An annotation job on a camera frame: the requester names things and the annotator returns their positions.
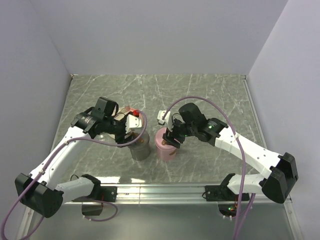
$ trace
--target marble table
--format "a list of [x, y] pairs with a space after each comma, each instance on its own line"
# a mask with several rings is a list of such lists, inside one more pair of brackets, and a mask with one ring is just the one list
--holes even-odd
[[[131, 106], [144, 111], [148, 118], [151, 154], [144, 161], [131, 158], [127, 147], [108, 147], [91, 144], [80, 152], [78, 159], [67, 169], [61, 182], [72, 174], [90, 174], [104, 183], [176, 183], [220, 182], [229, 173], [241, 174], [242, 161], [224, 150], [186, 138], [177, 156], [170, 162], [157, 158], [154, 137], [161, 128], [157, 124], [159, 110], [165, 110], [184, 96], [210, 99], [229, 116], [238, 133], [261, 145], [252, 106], [241, 75], [218, 74], [155, 74], [155, 75], [75, 75], [71, 81], [58, 132], [57, 144], [66, 133], [74, 117], [94, 106], [99, 97], [107, 97], [119, 106]], [[173, 108], [178, 112], [184, 103], [193, 102], [207, 118], [223, 116], [206, 102], [188, 99]], [[98, 136], [113, 140], [108, 135]], [[247, 173], [256, 171], [247, 165]]]

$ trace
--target white wall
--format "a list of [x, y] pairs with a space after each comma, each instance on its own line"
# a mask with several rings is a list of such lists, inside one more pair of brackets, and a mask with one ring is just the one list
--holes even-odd
[[[17, 198], [15, 178], [48, 155], [70, 83], [32, 4], [0, 1], [0, 221]], [[6, 227], [14, 239], [24, 207]]]
[[31, 0], [72, 74], [248, 74], [288, 0]]
[[291, 196], [306, 240], [320, 238], [319, 9], [319, 0], [289, 0], [248, 80], [268, 147], [295, 156]]

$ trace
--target pink cup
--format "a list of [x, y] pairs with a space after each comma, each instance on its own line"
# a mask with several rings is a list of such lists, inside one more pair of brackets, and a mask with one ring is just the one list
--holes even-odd
[[164, 142], [163, 134], [166, 132], [167, 128], [163, 127], [156, 132], [154, 142], [156, 145], [156, 153], [162, 161], [170, 161], [175, 158], [177, 154], [177, 148], [171, 145], [167, 145]]

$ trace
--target red object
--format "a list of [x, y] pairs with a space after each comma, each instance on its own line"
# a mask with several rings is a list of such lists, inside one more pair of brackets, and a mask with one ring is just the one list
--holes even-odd
[[134, 111], [132, 112], [132, 114], [133, 114], [133, 116], [135, 116], [135, 117], [139, 117], [139, 112], [138, 112], [138, 110], [134, 110]]

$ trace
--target pink lid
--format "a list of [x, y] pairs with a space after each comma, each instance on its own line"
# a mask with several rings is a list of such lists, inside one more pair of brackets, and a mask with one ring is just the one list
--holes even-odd
[[176, 148], [174, 146], [171, 146], [171, 145], [163, 145], [162, 142], [163, 142], [163, 135], [164, 133], [166, 132], [167, 128], [166, 127], [163, 127], [161, 129], [159, 129], [159, 131], [156, 132], [155, 134], [155, 137], [154, 137], [154, 142], [155, 142], [155, 145], [163, 150], [163, 151], [173, 151], [175, 150]]

